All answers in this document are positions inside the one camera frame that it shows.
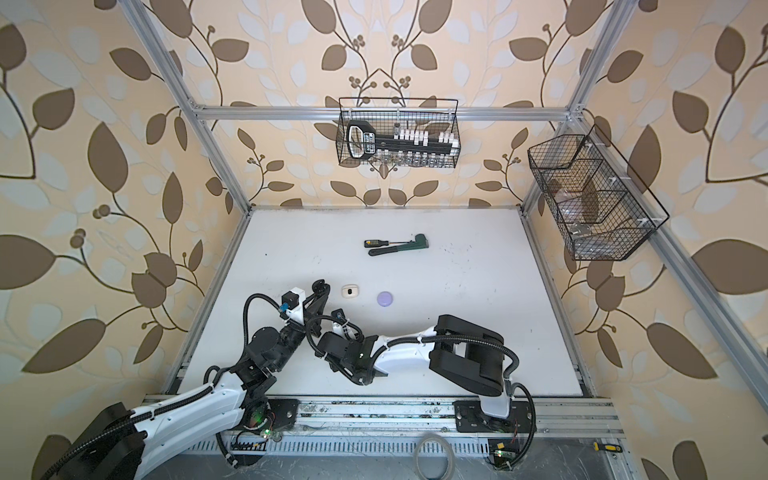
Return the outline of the white earbud charging case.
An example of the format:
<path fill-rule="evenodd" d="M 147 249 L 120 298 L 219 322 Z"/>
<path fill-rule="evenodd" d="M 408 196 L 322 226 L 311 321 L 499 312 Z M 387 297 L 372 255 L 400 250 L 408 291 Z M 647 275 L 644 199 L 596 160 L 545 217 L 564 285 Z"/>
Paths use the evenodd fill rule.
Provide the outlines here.
<path fill-rule="evenodd" d="M 343 298 L 352 299 L 359 295 L 360 289 L 356 284 L 344 285 L 341 289 L 341 295 Z"/>

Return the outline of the purple round earbud case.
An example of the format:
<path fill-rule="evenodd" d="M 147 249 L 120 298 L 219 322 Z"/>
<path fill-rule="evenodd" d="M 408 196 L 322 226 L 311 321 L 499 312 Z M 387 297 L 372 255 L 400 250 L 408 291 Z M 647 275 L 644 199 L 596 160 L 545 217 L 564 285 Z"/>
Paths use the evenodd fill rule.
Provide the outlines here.
<path fill-rule="evenodd" d="M 394 296 L 389 291 L 382 291 L 377 295 L 377 304 L 381 307 L 389 307 L 394 301 Z"/>

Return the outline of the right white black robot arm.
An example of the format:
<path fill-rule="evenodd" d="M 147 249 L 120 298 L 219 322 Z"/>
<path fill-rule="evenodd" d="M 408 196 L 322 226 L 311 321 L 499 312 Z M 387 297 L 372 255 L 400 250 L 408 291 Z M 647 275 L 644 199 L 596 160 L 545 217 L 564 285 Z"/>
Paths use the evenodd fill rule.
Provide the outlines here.
<path fill-rule="evenodd" d="M 526 419 L 536 430 L 530 391 L 512 380 L 519 356 L 504 338 L 472 322 L 444 314 L 425 331 L 402 337 L 365 336 L 345 318 L 316 315 L 304 320 L 307 342 L 316 357 L 351 383 L 426 366 L 428 370 L 480 398 L 481 418 L 510 423 Z"/>

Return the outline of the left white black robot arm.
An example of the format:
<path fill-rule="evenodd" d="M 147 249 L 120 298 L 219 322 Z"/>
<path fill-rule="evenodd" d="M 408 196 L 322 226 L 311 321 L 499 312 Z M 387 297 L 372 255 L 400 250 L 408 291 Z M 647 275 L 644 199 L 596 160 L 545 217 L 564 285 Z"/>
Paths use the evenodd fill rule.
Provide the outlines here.
<path fill-rule="evenodd" d="M 285 325 L 246 335 L 238 361 L 212 380 L 155 404 L 105 408 L 84 434 L 47 470 L 44 479 L 142 479 L 202 440 L 230 430 L 267 402 L 266 393 L 307 337 L 306 322 L 319 315 L 331 288 L 324 280 L 306 294 L 299 288 L 267 302 Z"/>

